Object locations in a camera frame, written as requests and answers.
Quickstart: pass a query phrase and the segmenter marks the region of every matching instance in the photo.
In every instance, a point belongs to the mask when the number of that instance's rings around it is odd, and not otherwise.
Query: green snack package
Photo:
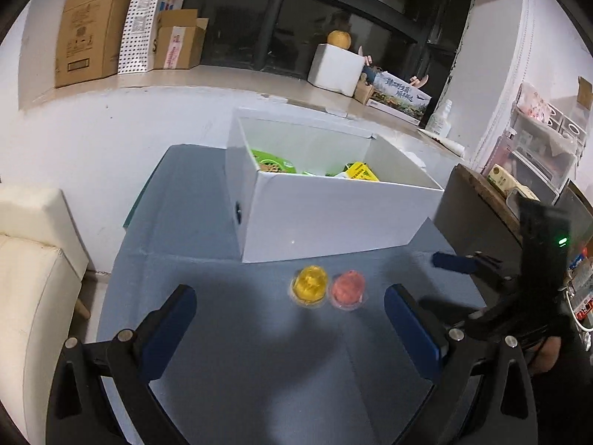
[[[256,162],[263,172],[284,172],[286,174],[295,174],[295,169],[291,161],[287,161],[282,157],[278,157],[274,154],[268,154],[267,152],[251,150]]]

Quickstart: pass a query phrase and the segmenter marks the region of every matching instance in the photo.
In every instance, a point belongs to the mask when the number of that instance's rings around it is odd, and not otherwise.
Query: floor
[[[109,284],[109,275],[94,276],[85,275],[82,280],[82,287],[79,298],[91,313],[91,318],[86,321],[79,314],[74,314],[72,324],[70,325],[70,336],[76,336],[83,343],[92,343],[97,340],[97,330],[99,329],[99,318],[107,285]]]

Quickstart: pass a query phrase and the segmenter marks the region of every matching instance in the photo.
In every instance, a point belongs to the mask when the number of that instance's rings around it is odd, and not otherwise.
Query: gray tablecloth
[[[391,444],[430,383],[391,328],[384,292],[400,282],[417,299],[481,307],[471,279],[430,266],[431,252],[451,251],[430,221],[403,247],[242,264],[223,166],[221,149],[175,146],[165,155],[117,256],[99,340],[136,327],[178,284],[191,285],[196,317],[151,384],[190,444]],[[330,276],[362,272],[364,306],[297,306],[288,286],[310,264]],[[107,390],[126,437],[141,443]]]

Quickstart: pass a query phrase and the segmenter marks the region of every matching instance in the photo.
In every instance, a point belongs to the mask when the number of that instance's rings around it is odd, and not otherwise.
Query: window
[[[351,51],[423,90],[446,85],[471,0],[185,0],[210,18],[202,62],[306,79],[317,45],[340,29]]]

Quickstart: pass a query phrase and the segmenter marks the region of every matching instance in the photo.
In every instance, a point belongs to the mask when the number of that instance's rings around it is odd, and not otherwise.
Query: window sill
[[[29,105],[25,102],[21,109],[35,108],[53,100],[70,98],[82,93],[152,86],[221,88],[256,92],[265,98],[279,98],[290,105],[315,109],[352,121],[371,121],[413,137],[448,157],[455,156],[432,139],[419,133],[416,126],[393,115],[362,105],[353,98],[320,89],[306,80],[229,67],[199,65],[190,70],[152,70],[146,73],[113,75],[104,79],[51,89]]]

